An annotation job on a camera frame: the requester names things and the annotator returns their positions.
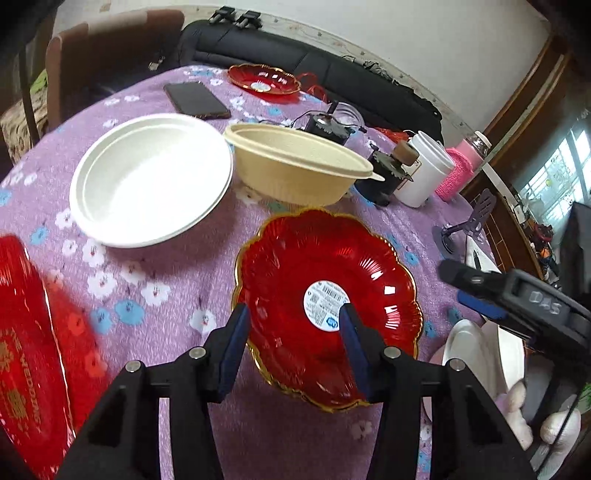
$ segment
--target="jar lid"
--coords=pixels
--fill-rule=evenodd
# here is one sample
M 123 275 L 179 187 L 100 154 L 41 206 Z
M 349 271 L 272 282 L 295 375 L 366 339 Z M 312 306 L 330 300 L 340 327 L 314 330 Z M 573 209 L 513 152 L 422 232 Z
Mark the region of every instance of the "jar lid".
M 486 135 L 485 135 L 484 133 L 482 133 L 482 132 L 480 132 L 480 131 L 476 130 L 476 131 L 474 132 L 474 134 L 475 134 L 475 135 L 476 135 L 478 138 L 480 138 L 480 139 L 481 139 L 481 140 L 484 142 L 484 144 L 485 144 L 485 145 L 486 145 L 488 148 L 491 148 L 491 147 L 492 147 L 492 144 L 491 144 L 491 142 L 488 140 L 488 138 L 486 137 Z
M 391 155 L 400 163 L 410 166 L 417 160 L 418 151 L 408 142 L 401 140 L 396 144 Z

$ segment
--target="table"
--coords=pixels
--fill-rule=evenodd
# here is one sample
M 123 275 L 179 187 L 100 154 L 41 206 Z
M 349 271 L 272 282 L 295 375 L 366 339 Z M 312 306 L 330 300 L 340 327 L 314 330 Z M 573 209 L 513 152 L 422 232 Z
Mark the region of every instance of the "table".
M 290 124 L 308 110 L 326 109 L 305 93 L 295 104 L 270 104 L 230 84 L 221 69 L 183 67 L 138 83 L 68 120 L 46 135 L 1 183 L 0 234 L 16 233 L 48 286 L 63 291 L 82 312 L 85 323 L 69 324 L 72 335 L 66 338 L 72 345 L 76 329 L 86 325 L 94 330 L 97 348 L 87 363 L 89 380 L 114 377 L 130 359 L 159 364 L 202 345 L 209 332 L 223 326 L 229 316 L 234 261 L 241 245 L 266 218 L 285 209 L 279 202 L 263 200 L 234 178 L 208 217 L 159 245 L 105 248 L 73 222 L 69 184 L 85 151 L 116 124 L 149 113 L 173 112 L 163 86 L 195 80 L 211 88 L 232 111 L 230 120 L 211 121 L 219 131 L 229 122 L 263 118 Z M 367 135 L 353 135 L 347 146 L 368 157 L 370 142 L 385 151 L 393 147 L 372 129 Z M 420 359 L 428 360 L 442 346 L 460 318 L 479 321 L 475 312 L 456 303 L 455 290 L 442 284 L 436 273 L 441 256 L 431 227 L 467 219 L 471 208 L 460 196 L 450 203 L 432 196 L 419 209 L 396 201 L 381 208 L 352 191 L 330 210 L 351 213 L 388 238 L 410 269 L 424 314 Z M 457 235 L 461 243 L 463 233 Z M 481 246 L 490 252 L 487 244 Z M 70 383 L 71 390 L 84 388 L 88 387 L 83 382 Z M 381 406 L 324 413 L 264 383 L 245 353 L 232 393 L 222 405 L 212 405 L 210 412 L 227 480 L 360 480 L 368 470 Z M 171 479 L 167 418 L 167 405 L 162 402 L 162 475 Z M 428 478 L 430 470 L 430 438 L 430 423 L 423 414 L 418 458 L 421 479 Z

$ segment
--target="barcode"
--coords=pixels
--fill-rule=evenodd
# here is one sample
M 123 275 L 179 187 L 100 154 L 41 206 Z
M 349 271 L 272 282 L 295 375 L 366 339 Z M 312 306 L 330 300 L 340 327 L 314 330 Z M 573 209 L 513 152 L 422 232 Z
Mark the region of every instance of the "barcode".
M 333 297 L 336 301 L 340 301 L 342 295 L 339 295 L 337 292 L 328 288 L 327 286 L 322 287 L 322 291 L 326 293 L 329 297 Z

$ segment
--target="metal screw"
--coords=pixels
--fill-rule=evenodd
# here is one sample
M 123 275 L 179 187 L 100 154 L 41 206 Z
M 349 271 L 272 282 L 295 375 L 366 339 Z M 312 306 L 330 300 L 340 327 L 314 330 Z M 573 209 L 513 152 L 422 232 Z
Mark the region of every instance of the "metal screw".
M 207 351 L 202 346 L 196 346 L 189 350 L 189 356 L 195 360 L 204 357 L 206 353 Z
M 402 355 L 402 352 L 400 351 L 400 348 L 398 348 L 398 347 L 387 346 L 384 349 L 384 355 L 387 356 L 388 358 L 398 358 L 400 355 Z
M 142 363 L 139 360 L 130 360 L 125 364 L 125 369 L 131 374 L 137 372 L 140 368 L 142 368 Z
M 461 372 L 466 368 L 466 364 L 459 358 L 452 358 L 449 361 L 449 366 L 452 367 L 456 372 Z

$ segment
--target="white wall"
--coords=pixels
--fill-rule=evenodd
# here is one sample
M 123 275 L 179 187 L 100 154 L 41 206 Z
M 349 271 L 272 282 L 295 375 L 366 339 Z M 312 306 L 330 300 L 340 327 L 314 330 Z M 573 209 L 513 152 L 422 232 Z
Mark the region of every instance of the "white wall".
M 359 45 L 484 129 L 529 71 L 548 26 L 526 0 L 209 0 L 310 25 Z M 199 0 L 66 0 L 56 30 L 96 15 Z

